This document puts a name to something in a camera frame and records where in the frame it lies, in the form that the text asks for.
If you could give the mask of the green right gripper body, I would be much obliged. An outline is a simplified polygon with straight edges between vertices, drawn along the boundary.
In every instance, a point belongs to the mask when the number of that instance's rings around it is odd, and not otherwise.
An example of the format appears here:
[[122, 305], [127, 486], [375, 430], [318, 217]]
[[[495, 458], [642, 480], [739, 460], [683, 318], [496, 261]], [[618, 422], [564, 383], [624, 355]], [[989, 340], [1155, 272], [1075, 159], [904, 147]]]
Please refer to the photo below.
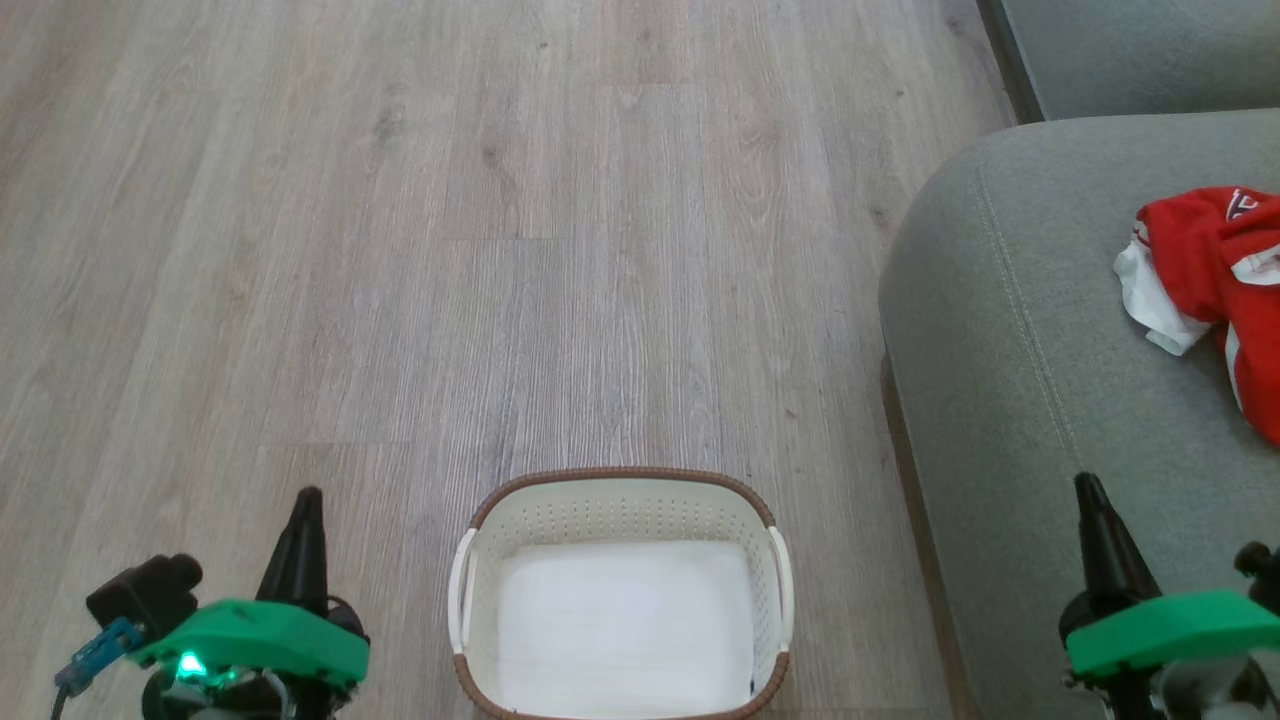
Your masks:
[[1071, 673], [1088, 682], [1277, 648], [1277, 615], [1233, 591], [1148, 600], [1069, 633], [1065, 643]]

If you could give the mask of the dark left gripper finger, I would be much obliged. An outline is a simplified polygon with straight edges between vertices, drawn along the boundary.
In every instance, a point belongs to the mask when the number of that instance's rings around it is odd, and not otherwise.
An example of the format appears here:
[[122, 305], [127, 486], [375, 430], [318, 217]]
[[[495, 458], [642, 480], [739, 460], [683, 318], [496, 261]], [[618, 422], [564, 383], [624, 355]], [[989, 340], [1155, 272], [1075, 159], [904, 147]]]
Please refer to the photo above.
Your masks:
[[257, 600], [328, 612], [326, 533], [323, 492], [302, 488], [257, 589]]

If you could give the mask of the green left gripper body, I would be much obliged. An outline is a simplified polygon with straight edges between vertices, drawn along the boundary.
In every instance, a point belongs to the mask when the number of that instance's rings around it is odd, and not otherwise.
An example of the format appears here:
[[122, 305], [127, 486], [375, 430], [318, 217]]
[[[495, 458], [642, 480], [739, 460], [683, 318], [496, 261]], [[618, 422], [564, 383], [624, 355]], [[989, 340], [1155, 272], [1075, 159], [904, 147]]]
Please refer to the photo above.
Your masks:
[[337, 597], [321, 614], [223, 600], [131, 653], [151, 675], [143, 719], [334, 719], [369, 676], [371, 646]]

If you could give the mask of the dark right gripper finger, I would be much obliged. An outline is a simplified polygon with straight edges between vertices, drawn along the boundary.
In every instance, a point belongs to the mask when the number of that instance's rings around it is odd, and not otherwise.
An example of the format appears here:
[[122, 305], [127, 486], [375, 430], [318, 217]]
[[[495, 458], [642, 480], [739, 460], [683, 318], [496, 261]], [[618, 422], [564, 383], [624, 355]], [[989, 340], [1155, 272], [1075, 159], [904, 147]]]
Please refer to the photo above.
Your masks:
[[1074, 491], [1091, 611], [1121, 612], [1158, 598], [1162, 591], [1101, 479], [1083, 471], [1074, 478]]

